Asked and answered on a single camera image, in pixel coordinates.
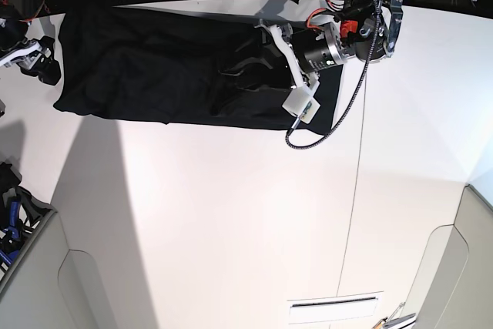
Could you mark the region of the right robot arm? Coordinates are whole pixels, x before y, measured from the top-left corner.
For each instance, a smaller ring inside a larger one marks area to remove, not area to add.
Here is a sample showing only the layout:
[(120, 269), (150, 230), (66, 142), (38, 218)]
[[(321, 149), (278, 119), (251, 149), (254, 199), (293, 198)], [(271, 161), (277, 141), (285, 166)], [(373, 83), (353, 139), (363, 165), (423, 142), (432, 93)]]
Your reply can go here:
[(28, 36), (32, 22), (49, 12), (46, 1), (1, 0), (1, 66), (16, 65), (22, 74), (54, 86), (61, 79), (54, 38)]

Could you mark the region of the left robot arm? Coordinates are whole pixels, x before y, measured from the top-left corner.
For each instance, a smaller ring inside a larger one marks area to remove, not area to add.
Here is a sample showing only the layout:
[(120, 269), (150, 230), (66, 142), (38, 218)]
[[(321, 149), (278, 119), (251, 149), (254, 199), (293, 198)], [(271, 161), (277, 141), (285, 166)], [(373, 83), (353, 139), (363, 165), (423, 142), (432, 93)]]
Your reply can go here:
[(403, 0), (322, 2), (301, 28), (257, 23), (219, 62), (218, 79), (246, 91), (302, 92), (317, 89), (323, 71), (348, 59), (369, 64), (394, 54)]

